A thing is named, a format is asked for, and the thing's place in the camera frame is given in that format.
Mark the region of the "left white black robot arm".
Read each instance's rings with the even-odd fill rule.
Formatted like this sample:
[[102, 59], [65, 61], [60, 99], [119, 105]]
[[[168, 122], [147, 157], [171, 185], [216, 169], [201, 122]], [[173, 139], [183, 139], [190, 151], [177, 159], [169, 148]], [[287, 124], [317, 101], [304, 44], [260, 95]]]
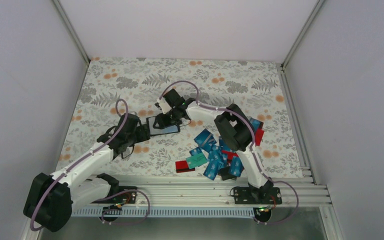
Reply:
[[149, 124], [143, 124], [134, 114], [125, 113], [118, 124], [99, 136], [80, 158], [51, 174], [38, 174], [32, 180], [23, 208], [23, 214], [30, 218], [31, 229], [38, 230], [35, 224], [39, 224], [56, 232], [73, 212], [92, 203], [108, 204], [106, 211], [134, 204], [138, 194], [135, 186], [121, 186], [115, 177], [95, 172], [150, 137]]

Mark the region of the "blue VIP card front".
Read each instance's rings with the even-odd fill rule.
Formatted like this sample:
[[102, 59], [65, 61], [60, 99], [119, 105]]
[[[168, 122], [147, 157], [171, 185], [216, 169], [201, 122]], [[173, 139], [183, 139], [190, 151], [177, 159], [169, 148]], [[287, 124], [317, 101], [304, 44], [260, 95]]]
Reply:
[[204, 175], [206, 178], [208, 178], [208, 179], [214, 181], [215, 178], [216, 178], [216, 176], [218, 175], [218, 172], [219, 172], [221, 166], [222, 166], [222, 164], [221, 164], [219, 161], [217, 161], [217, 160], [212, 160], [212, 161], [210, 161], [210, 162], [208, 163], [208, 165], [207, 165], [207, 167], [206, 167], [206, 169], [205, 169], [203, 175]]

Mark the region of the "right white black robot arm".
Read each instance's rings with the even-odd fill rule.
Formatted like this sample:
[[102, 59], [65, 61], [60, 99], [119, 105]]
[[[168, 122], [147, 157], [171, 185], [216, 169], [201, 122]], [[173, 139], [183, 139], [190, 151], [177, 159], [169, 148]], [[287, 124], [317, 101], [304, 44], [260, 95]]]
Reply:
[[269, 199], [274, 183], [266, 175], [253, 149], [256, 144], [255, 130], [236, 104], [218, 107], [194, 98], [186, 100], [171, 89], [156, 100], [155, 106], [162, 111], [155, 119], [159, 128], [172, 126], [181, 119], [214, 122], [221, 138], [243, 164], [248, 179], [247, 195], [258, 204]]

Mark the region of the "black leather card holder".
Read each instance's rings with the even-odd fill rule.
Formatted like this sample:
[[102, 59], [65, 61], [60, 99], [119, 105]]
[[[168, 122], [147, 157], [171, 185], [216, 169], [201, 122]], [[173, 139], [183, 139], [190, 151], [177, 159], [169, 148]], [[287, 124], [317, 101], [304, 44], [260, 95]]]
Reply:
[[176, 134], [180, 132], [180, 124], [172, 122], [169, 117], [160, 113], [146, 118], [151, 137]]

